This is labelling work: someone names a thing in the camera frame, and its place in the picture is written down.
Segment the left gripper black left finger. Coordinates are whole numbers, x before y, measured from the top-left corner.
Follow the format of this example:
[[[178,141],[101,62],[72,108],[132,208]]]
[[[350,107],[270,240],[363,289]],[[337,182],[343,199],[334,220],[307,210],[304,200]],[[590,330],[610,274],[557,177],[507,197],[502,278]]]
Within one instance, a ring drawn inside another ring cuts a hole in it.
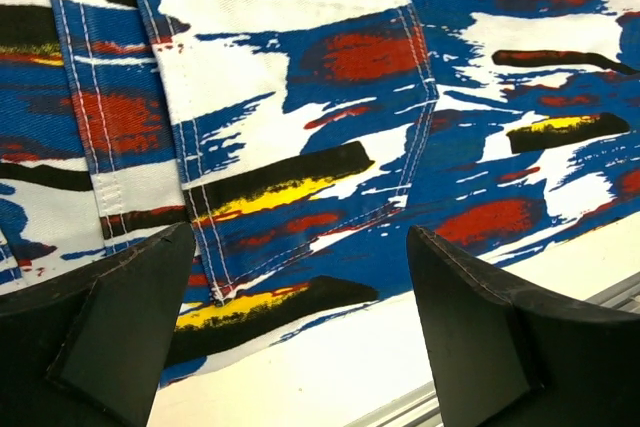
[[[176,224],[3,295],[2,425],[146,425],[194,250]]]

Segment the blue white red patterned trousers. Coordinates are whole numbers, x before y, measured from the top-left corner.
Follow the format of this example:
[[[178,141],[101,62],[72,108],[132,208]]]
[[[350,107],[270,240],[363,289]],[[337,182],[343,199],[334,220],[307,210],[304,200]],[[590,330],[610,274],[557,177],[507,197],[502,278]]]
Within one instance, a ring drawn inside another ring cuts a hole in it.
[[[1,0],[1,290],[186,222],[163,384],[639,209],[639,0]]]

